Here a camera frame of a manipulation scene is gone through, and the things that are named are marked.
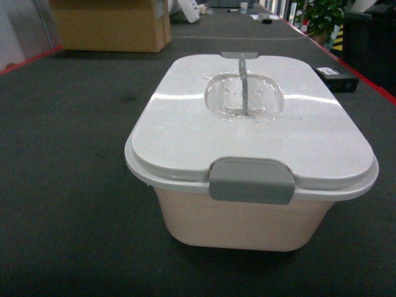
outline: yellow and black stripe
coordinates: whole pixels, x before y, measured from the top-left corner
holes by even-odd
[[[332,50],[342,51],[343,29],[344,29],[344,26],[341,25],[340,31],[338,31],[337,37],[336,37],[336,39],[334,40]]]

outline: white lid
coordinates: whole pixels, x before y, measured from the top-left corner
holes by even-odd
[[[252,74],[273,78],[285,101],[275,121],[226,119],[209,110],[209,77],[238,71],[237,59],[217,55],[177,60],[164,76],[126,144],[131,171],[146,183],[209,192],[210,167],[222,158],[269,159],[295,179],[294,199],[348,200],[378,175],[372,149],[312,68],[299,60],[246,60]]]

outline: dark gray carpet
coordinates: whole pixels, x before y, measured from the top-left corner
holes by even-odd
[[[379,178],[330,209],[307,245],[192,247],[167,232],[124,144],[175,59],[257,51],[336,65],[283,23],[260,24],[263,37],[289,40],[180,38],[207,36],[210,17],[173,24],[159,54],[59,52],[0,76],[1,296],[395,295],[396,108],[363,82],[336,97],[372,145]]]

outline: green leaves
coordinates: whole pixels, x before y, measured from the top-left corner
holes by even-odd
[[[303,10],[305,0],[297,0],[297,10]],[[304,18],[308,20],[308,35],[330,35],[335,25],[341,25],[348,0],[309,0]],[[296,17],[302,22],[301,15]]]

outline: red edge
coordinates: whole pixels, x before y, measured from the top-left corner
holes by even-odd
[[[45,57],[45,56],[47,56],[47,55],[49,55],[49,54],[51,54],[51,53],[53,53],[53,52],[55,52],[55,51],[60,51],[61,49],[63,49],[63,46],[59,45],[59,46],[57,46],[56,48],[53,48],[53,49],[51,49],[51,50],[49,50],[49,51],[46,51],[46,52],[44,52],[44,53],[42,53],[42,54],[39,54],[38,56],[32,57],[32,58],[30,58],[30,59],[27,59],[27,60],[24,61],[24,62],[21,62],[21,63],[19,63],[19,64],[16,64],[16,65],[10,67],[10,68],[7,68],[7,69],[5,69],[5,70],[0,71],[0,75],[6,74],[6,73],[8,73],[8,72],[10,72],[10,71],[13,71],[14,69],[17,69],[17,68],[22,67],[23,65],[26,65],[26,64],[28,64],[28,63],[30,63],[30,62],[33,62],[33,61],[36,61],[37,59],[43,58],[43,57]]]
[[[300,32],[301,34],[305,35],[303,32],[301,32],[300,30],[298,30],[296,27],[294,27],[293,25],[291,25],[289,22],[287,22],[286,20],[282,19],[281,17],[279,18],[280,20],[284,21],[286,24],[288,24],[291,28],[295,29],[296,31]],[[330,57],[332,57],[334,60],[336,60],[337,62],[339,62],[342,66],[344,66],[345,68],[347,68],[350,72],[352,72],[355,76],[359,77],[359,79],[361,79],[363,82],[365,82],[366,84],[368,84],[371,88],[373,88],[375,91],[377,91],[380,95],[382,95],[384,98],[388,99],[388,101],[390,101],[391,103],[393,103],[394,105],[396,105],[396,98],[389,93],[387,90],[385,90],[382,87],[377,86],[374,82],[372,82],[371,80],[369,80],[367,77],[365,77],[364,75],[360,74],[358,71],[354,70],[351,66],[349,66],[346,62],[342,61],[340,58],[334,56],[330,51],[328,51],[327,49],[325,49],[323,46],[318,45],[315,41],[313,41],[311,39],[311,41],[313,43],[315,43],[321,50],[323,50],[326,54],[328,54]]]

